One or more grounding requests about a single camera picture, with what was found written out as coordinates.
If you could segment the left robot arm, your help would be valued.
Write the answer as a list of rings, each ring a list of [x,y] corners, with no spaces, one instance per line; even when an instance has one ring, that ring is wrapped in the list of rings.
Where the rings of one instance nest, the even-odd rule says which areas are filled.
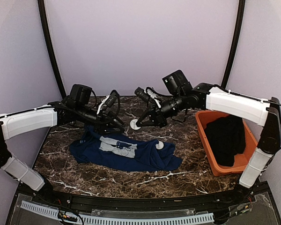
[[[93,94],[91,87],[75,84],[70,94],[61,101],[21,112],[0,114],[0,169],[37,191],[39,198],[46,204],[53,204],[57,200],[56,193],[49,188],[50,184],[43,176],[8,150],[6,141],[30,131],[61,126],[74,121],[91,125],[102,135],[123,132],[124,123],[118,117],[120,110],[118,92],[112,90],[101,103],[88,107]]]

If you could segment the round gold white brooch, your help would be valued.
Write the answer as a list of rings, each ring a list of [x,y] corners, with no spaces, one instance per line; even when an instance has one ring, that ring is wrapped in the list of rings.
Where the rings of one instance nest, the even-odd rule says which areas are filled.
[[[159,141],[156,145],[155,145],[157,150],[162,150],[164,148],[164,143]]]

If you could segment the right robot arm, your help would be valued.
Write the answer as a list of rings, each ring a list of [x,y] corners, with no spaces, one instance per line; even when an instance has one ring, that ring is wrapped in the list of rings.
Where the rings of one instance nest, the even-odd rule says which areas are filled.
[[[189,108],[227,113],[263,127],[257,147],[239,178],[240,185],[229,194],[233,203],[240,203],[248,195],[247,188],[254,185],[274,155],[281,150],[279,100],[274,97],[270,100],[250,97],[225,90],[216,84],[200,83],[192,87],[181,70],[164,77],[163,82],[172,96],[162,103],[157,99],[159,94],[150,88],[144,90],[138,87],[135,90],[135,95],[148,107],[138,119],[130,122],[132,129],[162,128],[167,125],[167,118]]]

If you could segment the blue printed t-shirt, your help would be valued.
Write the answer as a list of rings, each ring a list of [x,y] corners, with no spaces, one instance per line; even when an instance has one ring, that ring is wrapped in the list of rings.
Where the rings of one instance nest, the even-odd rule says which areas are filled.
[[[163,142],[157,150],[157,139],[138,141],[123,134],[99,135],[93,126],[85,126],[81,139],[69,146],[78,163],[93,163],[125,172],[174,171],[182,159],[174,155],[175,144]]]

